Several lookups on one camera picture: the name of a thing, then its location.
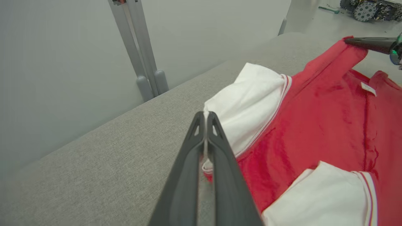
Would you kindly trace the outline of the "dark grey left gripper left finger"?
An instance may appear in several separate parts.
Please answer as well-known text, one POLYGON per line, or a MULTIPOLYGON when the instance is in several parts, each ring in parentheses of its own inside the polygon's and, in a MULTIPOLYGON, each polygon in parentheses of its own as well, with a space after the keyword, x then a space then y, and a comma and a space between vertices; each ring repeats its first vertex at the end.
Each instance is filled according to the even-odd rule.
POLYGON ((197 226, 199 162, 205 145, 205 116, 190 124, 148 226, 197 226))

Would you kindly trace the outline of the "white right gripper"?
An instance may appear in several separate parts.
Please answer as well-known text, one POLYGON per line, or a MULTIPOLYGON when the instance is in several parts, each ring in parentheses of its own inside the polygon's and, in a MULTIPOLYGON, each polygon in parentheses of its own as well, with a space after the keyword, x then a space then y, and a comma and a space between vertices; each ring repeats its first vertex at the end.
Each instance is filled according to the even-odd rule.
POLYGON ((397 38, 346 38, 344 42, 348 45, 387 54, 394 65, 402 65, 402 33, 397 38))

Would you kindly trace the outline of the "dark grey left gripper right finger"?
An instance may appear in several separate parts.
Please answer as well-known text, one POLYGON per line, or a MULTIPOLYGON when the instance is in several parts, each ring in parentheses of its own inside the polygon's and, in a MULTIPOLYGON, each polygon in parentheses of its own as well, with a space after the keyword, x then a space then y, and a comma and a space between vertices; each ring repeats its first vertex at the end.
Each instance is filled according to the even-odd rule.
POLYGON ((207 155, 213 164, 215 226, 264 226, 214 112, 207 117, 207 155))

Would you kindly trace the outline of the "red white-sleeved numbered jersey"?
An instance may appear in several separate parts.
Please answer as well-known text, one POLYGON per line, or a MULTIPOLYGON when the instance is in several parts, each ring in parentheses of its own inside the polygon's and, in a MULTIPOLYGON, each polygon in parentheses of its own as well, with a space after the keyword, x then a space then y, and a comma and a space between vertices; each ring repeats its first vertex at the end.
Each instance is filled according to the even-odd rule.
POLYGON ((402 226, 402 87, 345 37, 295 76, 246 63, 217 114, 265 226, 402 226))

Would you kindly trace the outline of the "wheeled machine with grey wheel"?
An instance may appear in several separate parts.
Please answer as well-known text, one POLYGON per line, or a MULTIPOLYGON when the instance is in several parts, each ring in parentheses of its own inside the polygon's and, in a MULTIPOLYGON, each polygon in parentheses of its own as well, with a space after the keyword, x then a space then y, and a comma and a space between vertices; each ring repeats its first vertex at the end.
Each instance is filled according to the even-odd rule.
POLYGON ((340 0, 340 7, 360 22, 402 21, 402 0, 340 0))

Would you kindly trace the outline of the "grey double partition post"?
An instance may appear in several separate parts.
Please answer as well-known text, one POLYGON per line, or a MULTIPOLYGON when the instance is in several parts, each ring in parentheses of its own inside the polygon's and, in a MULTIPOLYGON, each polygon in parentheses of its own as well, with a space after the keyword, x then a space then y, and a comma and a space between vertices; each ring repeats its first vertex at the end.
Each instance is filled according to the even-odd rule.
POLYGON ((169 91, 165 72, 157 68, 141 0, 107 0, 147 102, 169 91))

